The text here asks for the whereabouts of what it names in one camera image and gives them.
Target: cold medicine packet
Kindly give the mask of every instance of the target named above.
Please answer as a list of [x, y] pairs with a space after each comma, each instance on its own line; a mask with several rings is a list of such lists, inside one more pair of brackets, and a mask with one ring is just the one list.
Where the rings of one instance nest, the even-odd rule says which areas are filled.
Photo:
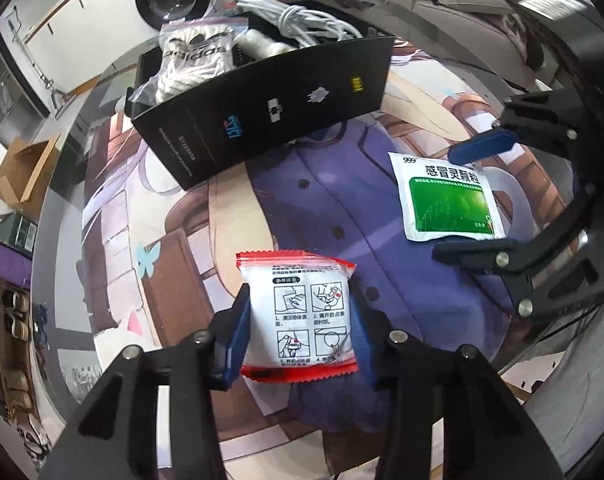
[[402, 153], [389, 156], [409, 240], [425, 242], [451, 235], [504, 238], [495, 198], [481, 168]]
[[355, 264], [306, 251], [253, 251], [236, 258], [251, 298], [246, 377], [295, 383], [358, 370], [348, 286]]

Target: shoe rack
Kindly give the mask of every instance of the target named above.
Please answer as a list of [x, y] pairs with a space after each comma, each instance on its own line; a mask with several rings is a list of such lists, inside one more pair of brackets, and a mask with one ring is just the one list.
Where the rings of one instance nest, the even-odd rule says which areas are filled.
[[31, 327], [29, 292], [0, 279], [0, 415], [6, 420], [39, 419], [29, 359]]

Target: shoe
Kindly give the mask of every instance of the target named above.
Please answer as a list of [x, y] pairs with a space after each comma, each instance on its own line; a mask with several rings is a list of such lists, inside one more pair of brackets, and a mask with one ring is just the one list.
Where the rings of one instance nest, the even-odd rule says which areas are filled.
[[29, 397], [27, 392], [20, 390], [8, 390], [6, 393], [6, 402], [26, 411], [32, 408], [31, 397]]
[[5, 310], [24, 314], [29, 311], [29, 300], [26, 298], [25, 294], [7, 288], [2, 293], [2, 306]]
[[29, 340], [29, 327], [26, 323], [13, 317], [13, 314], [7, 311], [4, 311], [4, 327], [16, 339]]
[[29, 380], [21, 370], [7, 370], [4, 373], [4, 381], [6, 382], [6, 387], [11, 390], [29, 391]]

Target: purple uniform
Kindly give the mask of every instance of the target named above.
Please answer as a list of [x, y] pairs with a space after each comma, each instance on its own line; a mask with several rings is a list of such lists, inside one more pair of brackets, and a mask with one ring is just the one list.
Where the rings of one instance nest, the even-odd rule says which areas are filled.
[[[482, 291], [466, 272], [433, 261], [434, 242], [406, 239], [388, 156], [395, 151], [382, 126], [351, 120], [246, 166], [280, 249], [356, 263], [366, 298], [394, 328], [447, 350], [470, 343], [491, 359], [509, 319], [486, 294], [509, 306], [508, 294], [495, 276], [476, 277]], [[361, 373], [295, 384], [289, 400], [298, 418], [328, 431], [381, 430], [385, 404]]]

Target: plastic bag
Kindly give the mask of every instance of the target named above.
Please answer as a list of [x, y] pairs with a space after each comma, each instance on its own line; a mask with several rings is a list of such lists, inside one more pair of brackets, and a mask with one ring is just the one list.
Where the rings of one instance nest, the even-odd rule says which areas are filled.
[[504, 238], [500, 213], [482, 172], [446, 160], [389, 153], [402, 205], [404, 233], [423, 242], [457, 235]]
[[358, 370], [348, 279], [355, 264], [306, 251], [237, 254], [251, 288], [242, 373], [255, 381], [314, 381]]
[[234, 69], [233, 45], [248, 23], [246, 18], [202, 18], [162, 26], [160, 70], [133, 93], [131, 102], [154, 106]]

